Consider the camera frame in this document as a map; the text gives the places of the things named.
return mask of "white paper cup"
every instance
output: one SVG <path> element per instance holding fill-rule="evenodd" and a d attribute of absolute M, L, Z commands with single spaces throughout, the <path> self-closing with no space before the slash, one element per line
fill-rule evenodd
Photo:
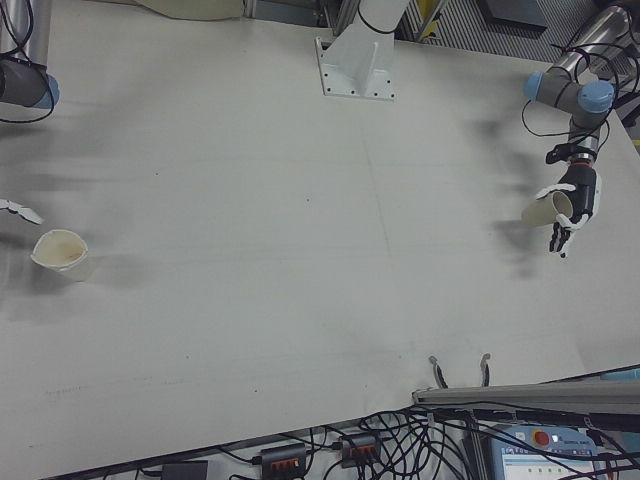
<path fill-rule="evenodd" d="M 92 271 L 88 253 L 89 247 L 77 233 L 51 230 L 42 235 L 33 247 L 31 260 L 71 280 L 82 282 Z"/>
<path fill-rule="evenodd" d="M 541 227 L 555 223 L 559 213 L 571 218 L 573 205 L 564 193 L 553 192 L 525 208 L 522 211 L 522 221 L 531 227 Z"/>

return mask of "red switch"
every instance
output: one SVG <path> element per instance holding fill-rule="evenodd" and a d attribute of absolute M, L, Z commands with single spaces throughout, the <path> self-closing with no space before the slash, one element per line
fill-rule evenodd
<path fill-rule="evenodd" d="M 533 441 L 543 447 L 549 445 L 549 435 L 542 430 L 533 431 Z"/>

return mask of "cable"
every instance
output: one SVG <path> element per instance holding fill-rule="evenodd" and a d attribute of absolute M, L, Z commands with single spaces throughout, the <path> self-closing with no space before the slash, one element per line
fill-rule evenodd
<path fill-rule="evenodd" d="M 527 132 L 529 132 L 531 135 L 534 135 L 536 137 L 560 137 L 562 135 L 569 135 L 571 133 L 571 132 L 537 133 L 537 132 L 534 132 L 533 130 L 531 130 L 531 128 L 529 128 L 529 125 L 527 124 L 527 120 L 524 118 L 524 113 L 527 110 L 527 107 L 531 103 L 533 103 L 532 100 L 527 100 L 527 102 L 522 107 L 522 112 L 520 112 L 520 118 L 522 119 L 522 125 L 527 130 Z"/>
<path fill-rule="evenodd" d="M 611 445 L 613 445 L 614 447 L 616 447 L 618 449 L 618 452 L 624 452 L 624 448 L 622 447 L 622 445 L 620 445 L 615 438 L 613 438 L 611 435 L 603 432 L 602 430 L 598 430 L 598 433 L 600 434 L 600 436 L 604 437 Z M 631 465 L 634 465 L 638 470 L 640 470 L 640 463 L 638 463 L 638 461 L 631 457 L 629 458 L 629 462 L 631 462 Z"/>
<path fill-rule="evenodd" d="M 631 12 L 629 11 L 628 8 L 625 8 L 624 11 L 627 14 L 627 25 L 628 25 L 627 31 L 629 32 L 629 37 L 631 38 L 631 41 L 633 43 L 638 45 L 640 42 L 638 42 L 638 40 L 636 40 L 636 37 L 633 36 L 633 17 L 631 16 Z"/>
<path fill-rule="evenodd" d="M 231 453 L 229 450 L 226 450 L 223 447 L 214 447 L 214 450 L 219 450 L 220 452 L 228 455 L 229 457 L 238 460 L 239 462 L 248 463 L 249 465 L 253 465 L 253 462 L 248 458 L 243 458 L 240 455 L 236 455 L 235 453 Z"/>
<path fill-rule="evenodd" d="M 162 476 L 162 470 L 145 470 L 144 468 L 139 468 L 138 472 L 142 473 L 145 477 L 153 477 L 160 478 Z"/>
<path fill-rule="evenodd" d="M 533 407 L 529 408 L 529 407 L 523 407 L 523 406 L 503 403 L 503 402 L 481 402 L 481 401 L 464 402 L 464 403 L 457 404 L 456 406 L 477 405 L 477 404 L 499 405 L 499 406 L 506 406 L 506 407 L 510 407 L 510 408 L 519 408 L 521 410 L 527 410 L 528 409 L 530 411 L 539 411 L 539 412 L 547 412 L 547 413 L 555 413 L 555 414 L 567 414 L 567 413 L 569 413 L 569 414 L 584 416 L 584 414 L 578 414 L 578 413 L 575 413 L 575 412 L 567 412 L 567 411 L 563 412 L 563 411 L 558 411 L 558 410 L 547 410 L 547 409 L 533 408 Z M 437 412 L 437 415 L 440 415 L 440 416 L 443 416 L 443 417 L 447 417 L 442 412 Z M 464 430 L 463 427 L 458 427 L 458 426 L 450 425 L 450 424 L 446 424 L 446 425 L 453 426 L 454 428 L 458 428 L 458 429 Z M 482 431 L 478 431 L 478 430 L 476 430 L 476 431 L 477 431 L 477 433 L 483 433 L 483 434 L 486 434 L 486 435 L 489 435 L 489 436 L 494 436 L 493 434 L 489 434 L 487 432 L 482 432 Z M 536 452 L 536 453 L 539 453 L 541 455 L 542 454 L 547 454 L 547 455 L 555 457 L 555 458 L 561 458 L 561 459 L 566 459 L 566 460 L 604 461 L 604 460 L 607 460 L 607 459 L 611 459 L 611 460 L 629 460 L 630 458 L 640 458 L 640 452 L 626 452 L 626 451 L 621 452 L 621 454 L 619 454 L 619 455 L 600 454 L 600 455 L 589 455 L 589 456 L 551 453 L 551 452 L 545 452 L 543 450 L 535 448 L 535 447 L 533 447 L 531 445 L 528 445 L 527 443 L 522 442 L 522 441 L 513 442 L 513 441 L 510 441 L 510 440 L 506 440 L 506 439 L 501 439 L 501 440 L 503 440 L 505 443 L 508 443 L 508 444 L 516 446 L 516 447 L 521 447 L 521 448 L 525 448 L 526 447 L 528 450 Z"/>
<path fill-rule="evenodd" d="M 607 143 L 607 140 L 609 140 L 609 135 L 611 135 L 611 125 L 609 124 L 609 120 L 604 122 L 604 124 L 607 126 L 607 135 L 604 137 L 602 143 L 600 143 L 600 146 L 598 146 L 598 153 L 600 153 L 600 150 L 602 149 L 602 147 L 604 147 L 604 144 Z"/>
<path fill-rule="evenodd" d="M 233 474 L 229 476 L 229 480 L 232 480 L 234 478 L 237 478 L 238 480 L 257 480 L 255 478 L 251 478 L 251 477 L 245 477 L 244 475 L 238 475 L 238 474 Z"/>

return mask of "robotic hand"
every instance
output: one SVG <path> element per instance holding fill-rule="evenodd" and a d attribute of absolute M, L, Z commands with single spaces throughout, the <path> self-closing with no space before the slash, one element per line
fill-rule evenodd
<path fill-rule="evenodd" d="M 571 115 L 567 143 L 556 145 L 546 158 L 547 164 L 566 162 L 567 172 L 557 184 L 536 195 L 540 200 L 562 192 L 571 202 L 571 210 L 556 214 L 549 244 L 549 251 L 562 258 L 576 233 L 598 213 L 602 181 L 594 164 L 604 145 L 600 142 L 602 126 L 620 92 L 618 76 L 614 76 L 615 85 L 603 80 L 582 84 L 579 77 L 587 69 L 608 67 L 615 72 L 613 60 L 635 43 L 634 30 L 640 30 L 640 2 L 615 0 L 581 27 L 579 38 L 562 49 L 561 57 L 546 72 L 534 72 L 524 86 L 529 101 Z"/>
<path fill-rule="evenodd" d="M 567 217 L 563 213 L 556 216 L 549 251 L 565 258 L 569 247 L 575 239 L 576 232 L 596 216 L 600 207 L 602 179 L 588 163 L 576 162 L 569 165 L 567 173 L 555 185 L 543 188 L 536 195 L 536 200 L 545 198 L 553 192 L 563 192 L 573 206 L 573 215 Z"/>

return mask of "white table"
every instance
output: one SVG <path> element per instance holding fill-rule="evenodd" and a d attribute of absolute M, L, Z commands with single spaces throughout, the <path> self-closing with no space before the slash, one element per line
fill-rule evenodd
<path fill-rule="evenodd" d="M 63 101 L 0 128 L 0 478 L 358 417 L 433 385 L 638 363 L 640 162 L 617 118 L 562 261 L 517 219 L 564 167 L 520 125 L 544 65 L 398 44 L 395 103 L 321 94 L 319 33 L 56 0 Z M 539 130 L 567 118 L 534 107 Z M 68 228 L 98 260 L 33 265 Z"/>

